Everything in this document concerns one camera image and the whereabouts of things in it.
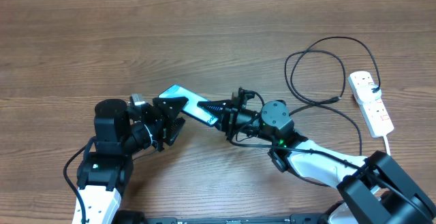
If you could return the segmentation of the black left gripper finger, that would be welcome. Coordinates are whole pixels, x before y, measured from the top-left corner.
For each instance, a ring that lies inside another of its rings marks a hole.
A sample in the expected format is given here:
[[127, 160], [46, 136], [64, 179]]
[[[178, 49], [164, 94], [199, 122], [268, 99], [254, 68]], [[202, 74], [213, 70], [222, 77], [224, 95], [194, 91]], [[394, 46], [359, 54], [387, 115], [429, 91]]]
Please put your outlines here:
[[185, 119], [182, 117], [176, 118], [173, 121], [170, 121], [166, 125], [166, 139], [165, 143], [168, 146], [172, 146], [178, 137], [179, 133], [181, 132], [181, 129], [183, 128], [185, 124]]
[[153, 105], [156, 106], [169, 120], [174, 121], [188, 102], [186, 97], [154, 98]]

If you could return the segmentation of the blue Galaxy smartphone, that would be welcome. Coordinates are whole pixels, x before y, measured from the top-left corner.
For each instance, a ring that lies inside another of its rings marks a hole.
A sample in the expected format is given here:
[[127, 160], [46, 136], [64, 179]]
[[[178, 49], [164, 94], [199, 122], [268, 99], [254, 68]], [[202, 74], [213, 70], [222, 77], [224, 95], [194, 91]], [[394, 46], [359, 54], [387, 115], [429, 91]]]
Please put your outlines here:
[[158, 98], [177, 97], [186, 97], [188, 99], [185, 107], [183, 108], [183, 113], [186, 115], [189, 115], [190, 117], [210, 127], [212, 127], [218, 121], [216, 116], [213, 116], [211, 113], [198, 106], [200, 101], [208, 101], [208, 99], [186, 89], [179, 84], [173, 84], [158, 96]]

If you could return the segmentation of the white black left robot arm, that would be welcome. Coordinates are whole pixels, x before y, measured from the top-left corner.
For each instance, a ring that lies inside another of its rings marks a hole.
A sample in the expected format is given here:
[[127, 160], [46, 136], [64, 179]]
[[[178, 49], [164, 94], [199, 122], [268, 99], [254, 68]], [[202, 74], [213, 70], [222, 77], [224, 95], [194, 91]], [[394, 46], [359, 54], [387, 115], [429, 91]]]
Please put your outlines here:
[[140, 94], [129, 101], [106, 99], [95, 106], [95, 136], [80, 150], [73, 223], [146, 223], [143, 212], [121, 210], [134, 170], [133, 155], [173, 145], [185, 120], [179, 116], [186, 97], [154, 98]]

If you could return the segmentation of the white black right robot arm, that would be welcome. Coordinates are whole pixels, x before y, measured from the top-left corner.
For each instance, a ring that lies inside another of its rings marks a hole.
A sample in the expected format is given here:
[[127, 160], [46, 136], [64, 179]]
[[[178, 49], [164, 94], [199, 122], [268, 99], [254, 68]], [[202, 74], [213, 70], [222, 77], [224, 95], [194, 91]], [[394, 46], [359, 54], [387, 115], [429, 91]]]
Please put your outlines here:
[[387, 153], [351, 156], [319, 146], [294, 128], [286, 104], [269, 101], [260, 112], [235, 100], [201, 101], [197, 105], [217, 118], [228, 141], [238, 133], [266, 140], [268, 156], [281, 172], [312, 178], [336, 189], [343, 203], [329, 223], [432, 223], [435, 204]]

